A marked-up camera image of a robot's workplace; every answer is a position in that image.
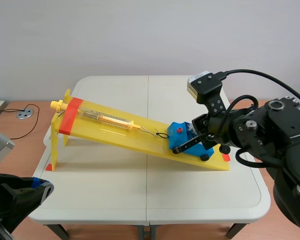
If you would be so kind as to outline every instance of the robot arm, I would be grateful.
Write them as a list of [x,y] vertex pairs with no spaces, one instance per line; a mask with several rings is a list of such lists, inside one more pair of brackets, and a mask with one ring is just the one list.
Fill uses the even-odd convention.
[[[192,121],[193,126],[205,149],[221,144],[220,151],[228,154],[229,146],[237,147],[235,157],[238,162],[251,168],[267,168],[274,179],[276,204],[291,222],[300,227],[300,104],[294,98],[284,97],[258,108],[255,97],[243,95],[225,109],[220,91],[222,81],[232,73],[266,77],[300,99],[300,94],[292,88],[262,72],[241,69],[212,74],[204,71],[188,80],[190,94],[208,109],[208,114]],[[253,105],[232,110],[243,99],[250,99]],[[187,145],[189,142],[173,152],[183,152],[191,147]],[[250,153],[262,162],[247,161],[241,158],[243,153]]]
[[[0,134],[0,162],[13,147],[13,142]],[[43,179],[0,174],[0,239],[12,240],[13,230],[38,208],[53,190],[54,186]]]

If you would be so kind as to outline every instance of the wire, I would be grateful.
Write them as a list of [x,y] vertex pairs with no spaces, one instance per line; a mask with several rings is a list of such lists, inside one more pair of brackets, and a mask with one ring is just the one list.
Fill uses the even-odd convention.
[[279,84],[281,87],[285,88],[290,93],[292,93],[293,95],[295,95],[298,99],[300,99],[300,93],[298,93],[292,87],[288,86],[287,84],[285,84],[284,82],[280,81],[279,79],[277,79],[277,78],[275,78],[273,76],[270,76],[270,75],[268,75],[266,73],[263,73],[261,71],[250,70],[250,69],[235,69],[235,70],[226,71],[224,73],[227,76],[230,75],[230,74],[247,73],[247,74],[254,74],[254,75],[258,75],[258,76],[264,77],[266,79],[269,79],[269,80],[275,82],[276,84]]
[[29,135],[29,134],[35,129],[35,127],[37,126],[38,120],[39,120],[40,107],[38,107],[38,106],[35,105],[35,104],[30,103],[30,104],[28,104],[27,106],[25,106],[24,109],[8,108],[8,109],[0,110],[0,114],[1,114],[2,112],[3,112],[3,113],[24,112],[28,106],[36,106],[36,107],[38,108],[38,115],[37,115],[37,117],[36,117],[35,124],[34,124],[33,128],[32,128],[27,134],[25,134],[25,135],[23,135],[23,136],[20,136],[20,137],[10,138],[11,140],[22,139],[23,137]]
[[263,163],[263,162],[252,162],[252,161],[247,161],[245,159],[243,159],[242,157],[240,157],[240,154],[243,153],[247,153],[247,150],[244,148],[239,149],[236,153],[235,153],[235,159],[242,165],[245,165],[247,167],[250,168],[257,168],[257,169],[261,169],[261,168],[268,168],[271,167],[271,165]]
[[24,111],[24,110],[22,110],[22,109],[16,109],[16,108],[8,108],[8,109],[5,109],[5,110],[0,110],[0,114],[2,112],[4,112],[4,113],[13,113],[13,112],[19,112],[19,111]]
[[239,96],[237,97],[230,105],[229,107],[227,108],[227,110],[225,111],[225,114],[221,120],[221,123],[219,125],[219,128],[218,128],[218,131],[217,133],[213,136],[213,137],[210,137],[208,140],[209,141],[214,141],[216,138],[218,138],[220,136],[220,133],[222,132],[222,130],[224,129],[224,126],[225,126],[225,123],[226,123],[226,120],[227,120],[227,117],[230,113],[230,111],[234,108],[234,106],[244,100],[244,99],[249,99],[253,102],[253,107],[254,107],[254,110],[256,110],[258,107],[259,107],[259,103],[258,103],[258,100],[254,97],[254,96],[251,96],[251,95],[242,95],[242,96]]
[[29,134],[35,129],[35,127],[37,126],[37,123],[38,123],[38,120],[39,120],[40,107],[38,107],[38,106],[35,105],[35,104],[30,103],[30,104],[28,104],[27,106],[25,106],[25,108],[24,108],[23,110],[21,110],[21,111],[24,112],[25,109],[26,109],[28,106],[35,106],[35,107],[38,108],[38,114],[37,114],[37,116],[36,116],[35,124],[34,124],[33,128],[32,128],[27,134],[25,134],[25,135],[23,135],[23,136],[20,136],[20,137],[10,138],[11,140],[16,140],[16,139],[22,139],[22,138],[24,138],[25,136],[29,135]]

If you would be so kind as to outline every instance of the white table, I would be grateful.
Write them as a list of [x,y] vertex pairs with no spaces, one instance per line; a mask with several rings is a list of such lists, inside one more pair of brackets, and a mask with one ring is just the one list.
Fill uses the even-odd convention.
[[[207,109],[187,92],[188,78],[86,77],[72,96],[167,124],[190,122]],[[227,107],[223,91],[221,96]],[[239,164],[234,148],[230,171],[214,171],[72,138],[68,146],[60,145],[57,169],[49,172],[45,171],[51,160],[49,135],[48,131],[47,148],[34,176],[52,182],[55,191],[30,218],[63,239],[67,236],[61,224],[237,223],[228,234],[231,238],[270,208],[260,171]],[[249,154],[246,158],[254,161]]]

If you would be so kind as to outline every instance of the yellow support stand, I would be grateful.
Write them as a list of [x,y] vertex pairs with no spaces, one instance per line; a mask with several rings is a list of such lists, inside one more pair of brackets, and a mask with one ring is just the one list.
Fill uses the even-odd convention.
[[[70,103],[72,97],[68,89],[64,95],[64,103]],[[150,132],[155,133],[155,129],[160,133],[167,133],[168,124],[154,121],[145,117],[133,115],[127,112],[119,111],[110,107],[95,104],[83,100],[79,109],[87,109],[93,113],[103,113],[104,119],[108,115],[120,119],[130,120],[128,129],[98,122],[97,119],[90,119],[81,114],[76,114],[70,131],[70,136],[87,139],[102,144],[109,144],[121,148],[130,149],[145,154],[175,160],[187,164],[192,164],[204,168],[216,170],[229,170],[229,164],[219,152],[219,146],[214,148],[214,154],[208,161],[201,161],[199,157],[180,153],[174,154],[169,149],[167,139],[159,136],[153,136],[150,133],[138,130],[140,126],[145,127]],[[65,117],[65,113],[56,113],[51,121],[51,165],[52,171],[55,171],[58,162],[58,133]],[[63,135],[63,145],[67,144],[69,136]]]

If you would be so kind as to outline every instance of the wooden floor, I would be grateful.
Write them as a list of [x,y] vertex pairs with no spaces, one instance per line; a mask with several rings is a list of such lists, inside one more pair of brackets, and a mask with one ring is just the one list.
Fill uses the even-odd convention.
[[[13,102],[9,108],[24,108],[29,102]],[[48,102],[36,102],[40,116],[36,128],[28,136],[14,140],[15,147],[0,163],[0,173],[29,177],[45,150],[43,137],[49,128],[53,110]],[[238,107],[247,106],[247,102]],[[36,119],[30,117],[22,123],[15,113],[0,116],[0,132],[9,138],[22,136],[28,132]],[[247,225],[234,240],[300,240],[300,229],[289,222],[277,208],[272,196],[273,180],[266,170],[262,176],[271,194],[271,208],[258,222]],[[231,224],[183,224],[164,225],[157,228],[157,240],[226,240],[225,234]],[[65,225],[71,240],[137,240],[137,229],[126,225]],[[46,226],[26,218],[13,232],[16,240],[58,240],[59,238]]]

